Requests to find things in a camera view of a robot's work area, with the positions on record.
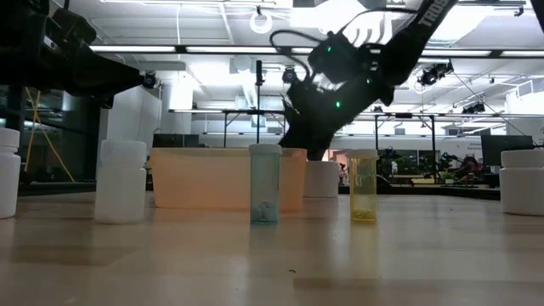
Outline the long overhead light bar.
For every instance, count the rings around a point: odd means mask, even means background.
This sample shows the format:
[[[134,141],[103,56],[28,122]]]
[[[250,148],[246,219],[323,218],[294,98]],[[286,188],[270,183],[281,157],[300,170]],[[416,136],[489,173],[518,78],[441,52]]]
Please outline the long overhead light bar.
[[[91,46],[99,54],[266,54],[275,55],[279,51],[296,56],[309,55],[312,48],[305,47],[267,47],[267,46],[184,46],[184,45],[96,45]],[[459,49],[427,48],[423,58],[490,58],[490,59],[544,59],[544,49]]]

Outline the person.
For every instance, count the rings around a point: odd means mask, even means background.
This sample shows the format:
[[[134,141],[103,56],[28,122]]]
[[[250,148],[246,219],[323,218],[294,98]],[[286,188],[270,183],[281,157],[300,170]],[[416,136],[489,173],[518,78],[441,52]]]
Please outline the person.
[[[472,156],[466,156],[461,167],[454,171],[453,175],[456,184],[478,184],[484,181],[478,162]]]

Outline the ribbed-cap white pill bottle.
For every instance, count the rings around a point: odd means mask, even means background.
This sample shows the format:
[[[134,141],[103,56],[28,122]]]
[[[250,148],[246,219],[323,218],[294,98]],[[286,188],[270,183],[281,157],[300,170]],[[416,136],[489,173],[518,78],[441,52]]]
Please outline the ribbed-cap white pill bottle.
[[[97,223],[128,224],[144,218],[146,158],[144,142],[102,141],[93,217]]]

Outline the teal pill bottle white cap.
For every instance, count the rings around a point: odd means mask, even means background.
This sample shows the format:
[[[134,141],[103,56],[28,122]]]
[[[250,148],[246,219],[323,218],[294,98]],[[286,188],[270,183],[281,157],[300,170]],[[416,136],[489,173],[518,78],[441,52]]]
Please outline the teal pill bottle white cap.
[[[276,224],[279,220],[281,147],[252,144],[249,152],[250,222]]]

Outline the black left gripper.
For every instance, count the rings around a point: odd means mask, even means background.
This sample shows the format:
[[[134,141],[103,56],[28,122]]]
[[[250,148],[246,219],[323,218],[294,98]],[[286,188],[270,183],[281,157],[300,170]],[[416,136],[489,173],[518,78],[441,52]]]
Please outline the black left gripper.
[[[25,84],[75,95],[95,95],[100,107],[112,107],[117,94],[140,86],[144,76],[138,69],[125,65],[106,75],[110,64],[108,59],[82,45],[74,54],[68,54],[65,49],[43,43],[25,72]]]

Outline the black box monitor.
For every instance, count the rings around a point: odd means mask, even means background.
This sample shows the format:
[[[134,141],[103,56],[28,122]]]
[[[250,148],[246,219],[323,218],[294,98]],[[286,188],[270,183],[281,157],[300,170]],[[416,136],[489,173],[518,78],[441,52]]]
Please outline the black box monitor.
[[[197,148],[197,134],[156,133],[153,135],[153,148]]]

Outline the yellow pill bottle white cap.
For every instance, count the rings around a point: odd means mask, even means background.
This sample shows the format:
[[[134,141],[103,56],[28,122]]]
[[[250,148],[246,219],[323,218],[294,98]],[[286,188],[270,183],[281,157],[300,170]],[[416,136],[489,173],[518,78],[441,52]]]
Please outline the yellow pill bottle white cap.
[[[377,221],[377,150],[348,152],[350,218],[355,222]]]

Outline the black metal frame stand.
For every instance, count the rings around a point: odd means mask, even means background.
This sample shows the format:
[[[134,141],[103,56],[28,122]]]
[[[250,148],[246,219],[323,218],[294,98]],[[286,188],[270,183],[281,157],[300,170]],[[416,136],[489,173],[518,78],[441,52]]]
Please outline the black metal frame stand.
[[[228,123],[228,116],[230,114],[236,114],[238,115],[248,115],[248,116],[257,116],[258,120],[261,116],[265,115],[285,115],[285,112],[283,110],[261,110],[261,109],[243,109],[243,110],[232,110],[232,109],[191,109],[191,110],[175,110],[170,109],[168,111],[169,113],[176,113],[176,114],[222,114],[224,116],[224,146],[227,145],[226,139],[227,139],[227,127],[229,125]]]
[[[374,138],[375,138],[375,149],[379,149],[379,128],[378,118],[380,116],[385,116],[387,119],[418,119],[425,127],[431,131],[431,141],[432,141],[432,154],[433,154],[433,181],[438,182],[437,178],[437,156],[436,156],[436,132],[435,132],[435,117],[437,114],[434,113],[411,113],[411,112],[361,112],[356,119],[359,120],[362,117],[372,117],[374,121]]]

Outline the white ceiling pipes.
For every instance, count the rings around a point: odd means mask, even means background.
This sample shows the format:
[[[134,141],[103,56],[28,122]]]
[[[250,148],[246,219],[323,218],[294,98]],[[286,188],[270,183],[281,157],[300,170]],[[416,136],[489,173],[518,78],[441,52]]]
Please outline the white ceiling pipes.
[[[386,43],[392,34],[392,18],[384,12],[358,16],[343,30],[343,35],[355,47],[364,43]]]

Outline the black vertical pole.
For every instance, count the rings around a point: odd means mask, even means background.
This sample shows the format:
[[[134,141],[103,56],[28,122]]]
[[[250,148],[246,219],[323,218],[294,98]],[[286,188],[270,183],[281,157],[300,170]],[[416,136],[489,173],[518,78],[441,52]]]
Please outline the black vertical pole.
[[[260,59],[256,60],[256,87],[257,87],[257,130],[256,130],[256,143],[260,143],[260,120],[261,120],[261,87],[264,84],[263,76],[263,62]]]

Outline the wide white pill bottle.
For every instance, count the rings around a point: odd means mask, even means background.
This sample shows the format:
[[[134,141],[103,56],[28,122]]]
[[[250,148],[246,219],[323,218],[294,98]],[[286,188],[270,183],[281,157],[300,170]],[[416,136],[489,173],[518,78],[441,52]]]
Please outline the wide white pill bottle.
[[[544,150],[503,151],[499,178],[504,213],[544,217]]]

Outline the translucent orange plastic basket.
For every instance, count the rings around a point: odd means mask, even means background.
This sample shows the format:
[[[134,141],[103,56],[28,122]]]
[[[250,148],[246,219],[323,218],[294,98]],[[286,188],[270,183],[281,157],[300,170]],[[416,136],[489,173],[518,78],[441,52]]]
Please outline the translucent orange plastic basket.
[[[302,210],[306,151],[280,157],[280,212]],[[246,210],[250,157],[247,148],[154,148],[150,168],[159,208]]]

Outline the slim white pill bottle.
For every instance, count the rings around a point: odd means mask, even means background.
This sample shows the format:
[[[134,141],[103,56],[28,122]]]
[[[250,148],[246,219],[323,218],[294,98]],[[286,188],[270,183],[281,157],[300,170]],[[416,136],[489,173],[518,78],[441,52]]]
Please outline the slim white pill bottle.
[[[20,178],[20,132],[0,127],[0,219],[12,218],[17,207]]]

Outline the black computer monitor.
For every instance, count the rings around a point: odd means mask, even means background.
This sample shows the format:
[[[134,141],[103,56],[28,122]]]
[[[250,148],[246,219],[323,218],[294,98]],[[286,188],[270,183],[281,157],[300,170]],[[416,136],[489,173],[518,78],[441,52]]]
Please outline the black computer monitor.
[[[487,167],[500,166],[501,153],[506,150],[532,150],[533,141],[524,135],[482,135],[483,163]]]

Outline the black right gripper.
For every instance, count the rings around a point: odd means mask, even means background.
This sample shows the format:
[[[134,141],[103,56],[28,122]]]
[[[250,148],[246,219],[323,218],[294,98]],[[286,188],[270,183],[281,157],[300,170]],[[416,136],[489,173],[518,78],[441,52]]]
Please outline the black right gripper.
[[[339,129],[378,100],[385,105],[394,100],[394,86],[379,75],[357,76],[338,89],[321,88],[308,78],[296,80],[292,83],[292,106],[301,113],[324,119],[328,127],[310,127],[306,131],[303,122],[292,122],[278,145],[282,148],[326,150]]]

